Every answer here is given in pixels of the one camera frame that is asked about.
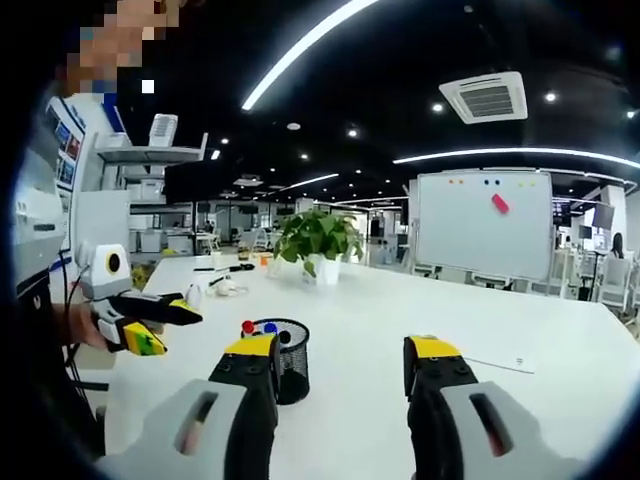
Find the whiteboard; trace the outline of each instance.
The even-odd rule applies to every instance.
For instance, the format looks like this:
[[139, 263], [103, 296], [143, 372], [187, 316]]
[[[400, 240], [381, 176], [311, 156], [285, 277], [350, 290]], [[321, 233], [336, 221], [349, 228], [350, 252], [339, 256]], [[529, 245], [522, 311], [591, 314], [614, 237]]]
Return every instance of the whiteboard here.
[[[420, 175], [418, 191], [417, 263], [511, 278], [547, 278], [553, 248], [548, 173]], [[500, 210], [505, 207], [500, 199], [508, 210]]]

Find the led light strip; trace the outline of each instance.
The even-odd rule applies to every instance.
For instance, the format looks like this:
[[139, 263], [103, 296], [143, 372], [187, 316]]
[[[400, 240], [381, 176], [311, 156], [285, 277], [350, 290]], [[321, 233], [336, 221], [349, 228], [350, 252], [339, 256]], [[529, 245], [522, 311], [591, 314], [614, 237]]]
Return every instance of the led light strip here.
[[275, 66], [269, 70], [264, 78], [260, 81], [258, 86], [251, 92], [249, 97], [242, 105], [243, 110], [251, 110], [260, 97], [267, 91], [267, 89], [275, 82], [282, 73], [289, 68], [289, 66], [295, 62], [305, 50], [311, 45], [320, 40], [323, 36], [340, 25], [351, 16], [358, 13], [360, 10], [364, 10], [369, 5], [373, 5], [378, 0], [352, 0], [343, 7], [333, 12], [322, 22], [316, 25], [309, 33], [302, 37], [298, 43], [296, 43], [291, 49], [282, 57]]
[[363, 203], [363, 202], [382, 202], [385, 200], [406, 200], [409, 197], [378, 197], [378, 198], [361, 198], [360, 200], [343, 200], [342, 202], [335, 202], [334, 205], [346, 205], [349, 203]]
[[282, 188], [282, 189], [280, 189], [278, 191], [282, 192], [283, 190], [289, 190], [290, 188], [301, 187], [302, 185], [309, 185], [310, 183], [320, 182], [320, 181], [326, 180], [328, 178], [337, 177], [338, 175], [339, 175], [338, 173], [332, 173], [331, 175], [325, 175], [324, 177], [312, 178], [311, 180], [305, 180], [304, 182], [294, 183], [293, 185], [289, 185], [288, 187], [284, 187], [284, 188]]
[[429, 155], [420, 155], [418, 157], [401, 158], [394, 160], [393, 163], [409, 163], [420, 160], [433, 160], [435, 158], [461, 157], [464, 155], [486, 155], [492, 153], [538, 153], [551, 155], [572, 155], [575, 157], [587, 157], [597, 160], [606, 160], [608, 162], [620, 163], [628, 167], [639, 168], [640, 164], [612, 155], [603, 155], [601, 153], [583, 152], [580, 150], [566, 150], [562, 148], [544, 148], [544, 147], [508, 147], [508, 148], [479, 148], [476, 150], [459, 150], [457, 152], [432, 153]]

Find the white table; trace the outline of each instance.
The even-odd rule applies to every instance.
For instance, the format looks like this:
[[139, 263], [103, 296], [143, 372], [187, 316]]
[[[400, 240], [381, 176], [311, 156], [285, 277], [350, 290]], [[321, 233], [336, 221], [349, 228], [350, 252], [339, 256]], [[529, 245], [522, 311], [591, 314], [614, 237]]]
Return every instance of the white table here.
[[[184, 291], [208, 257], [168, 258], [146, 291]], [[293, 318], [311, 330], [311, 392], [280, 407], [271, 457], [275, 479], [408, 479], [414, 471], [403, 395], [403, 338], [435, 334], [463, 354], [502, 351], [533, 360], [535, 374], [472, 363], [534, 414], [547, 444], [590, 459], [633, 404], [640, 348], [602, 305], [483, 289], [342, 264], [335, 289], [300, 281], [286, 264], [234, 278], [244, 297], [209, 298], [204, 322], [168, 326], [161, 357], [119, 353], [106, 416], [107, 452], [124, 450], [144, 416], [193, 378], [208, 378], [247, 319]]]

